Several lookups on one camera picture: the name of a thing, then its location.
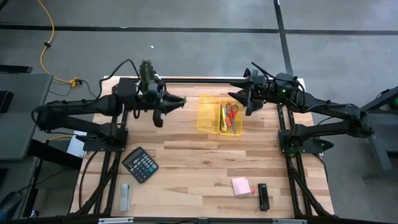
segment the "pink sticky note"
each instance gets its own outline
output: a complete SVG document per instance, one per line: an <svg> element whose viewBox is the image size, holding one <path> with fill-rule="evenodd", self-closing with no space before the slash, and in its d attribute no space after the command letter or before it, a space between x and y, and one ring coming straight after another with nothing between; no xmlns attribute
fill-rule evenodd
<svg viewBox="0 0 398 224"><path fill-rule="evenodd" d="M232 179L232 187L234 189L235 196L238 195L250 195L249 181L245 177L238 177Z"/></svg>

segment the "gray floor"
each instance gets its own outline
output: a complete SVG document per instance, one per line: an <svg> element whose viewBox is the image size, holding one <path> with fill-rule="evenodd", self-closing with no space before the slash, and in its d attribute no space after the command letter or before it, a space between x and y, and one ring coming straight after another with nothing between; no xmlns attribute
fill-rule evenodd
<svg viewBox="0 0 398 224"><path fill-rule="evenodd" d="M278 28L272 0L44 0L44 4L58 26ZM286 29L398 30L395 0L280 0L280 5ZM0 22L49 25L35 0L11 0L0 12ZM49 36L49 31L0 30L0 63L29 65L41 73L39 55ZM361 106L397 85L398 36L288 35L287 43L295 75L304 78L308 91L318 98ZM240 77L251 61L271 73L285 71L278 34L59 31L45 65L60 78L85 79L97 93L98 80L125 58L136 63L149 58L161 75ZM126 66L118 75L132 75L132 70ZM68 90L52 88L57 93ZM64 99L81 98L90 98L86 87ZM49 95L49 101L55 99L61 98ZM323 119L313 117L315 122ZM35 137L49 138L40 132ZM398 183L362 181L362 176L378 171L364 140L326 139L335 143L325 153L335 213L398 223ZM66 213L71 193L47 192L40 209L46 215ZM48 200L55 197L65 199L65 208L54 207L61 204L58 200Z"/></svg>

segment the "transparent yellow box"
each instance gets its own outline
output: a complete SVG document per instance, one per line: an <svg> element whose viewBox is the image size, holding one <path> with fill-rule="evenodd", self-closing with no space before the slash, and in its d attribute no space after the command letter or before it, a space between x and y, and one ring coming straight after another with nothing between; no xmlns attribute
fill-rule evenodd
<svg viewBox="0 0 398 224"><path fill-rule="evenodd" d="M221 131L221 105L234 103L238 105L238 112L235 114L236 134L232 126L226 131ZM225 136L240 136L243 132L243 106L233 98L220 98L210 95L200 95L197 128L213 134L220 133Z"/></svg>

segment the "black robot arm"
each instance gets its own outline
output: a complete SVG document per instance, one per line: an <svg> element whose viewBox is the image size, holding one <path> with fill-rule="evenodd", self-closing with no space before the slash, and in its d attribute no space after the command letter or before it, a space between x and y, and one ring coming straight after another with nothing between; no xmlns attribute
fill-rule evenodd
<svg viewBox="0 0 398 224"><path fill-rule="evenodd" d="M262 108L264 103L275 103L285 105L295 113L314 112L342 119L339 123L309 127L295 124L287 139L289 144L299 147L309 138L336 134L348 134L357 138L372 135L372 128L363 121L365 112L357 106L317 99L305 92L297 77L286 73L279 73L274 77L255 63L253 65L264 75L259 75L257 70L250 72L247 68L244 73L245 80L230 83L242 90L228 93L247 107L246 116Z"/></svg>
<svg viewBox="0 0 398 224"><path fill-rule="evenodd" d="M67 128L87 132L88 136L81 137L82 141L99 138L107 143L120 140L121 131L124 139L124 129L120 130L116 123L97 124L71 115L100 113L115 117L119 116L124 108L133 111L134 117L138 118L141 110L153 110L153 122L161 128L161 114L183 107L186 99L171 95L159 76L151 76L151 72L154 73L153 68L148 71L143 67L152 68L152 65L149 60L142 62L141 80L138 84L133 78L120 78L119 83L112 87L110 95L95 100L53 101L33 110L32 119L41 130L48 133L54 129ZM37 119L34 118L34 113L37 113Z"/></svg>

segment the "wooden table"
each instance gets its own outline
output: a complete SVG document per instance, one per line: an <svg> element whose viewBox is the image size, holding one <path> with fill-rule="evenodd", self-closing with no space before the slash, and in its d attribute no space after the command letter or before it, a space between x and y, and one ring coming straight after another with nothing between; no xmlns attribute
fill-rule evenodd
<svg viewBox="0 0 398 224"><path fill-rule="evenodd" d="M103 83L103 95L111 93L119 77ZM280 153L277 131L280 129L276 105L266 104L252 116L244 116L243 135L220 136L197 130L199 95L228 97L237 91L228 84L168 83L168 91L186 96L187 104L164 118L164 127L156 128L152 112L134 119L129 114L129 137L122 160L135 148L143 147L158 163L159 170L144 184L138 184L123 165L114 193L112 216L125 217L235 217L290 218L294 217L285 157ZM295 122L312 125L312 116L294 114ZM96 114L94 122L110 122L111 118ZM91 155L83 160L81 172ZM99 152L89 164L84 178L83 203L98 185L104 153ZM308 188L324 208L333 213L328 184L322 163L311 154L303 154ZM251 188L266 183L270 210L259 209L258 190L251 196L235 197L231 178L247 177ZM131 207L120 211L121 184L133 183ZM71 212L78 210L77 185ZM304 211L302 191L298 188L300 208ZM103 195L101 211L106 204L108 188Z"/></svg>

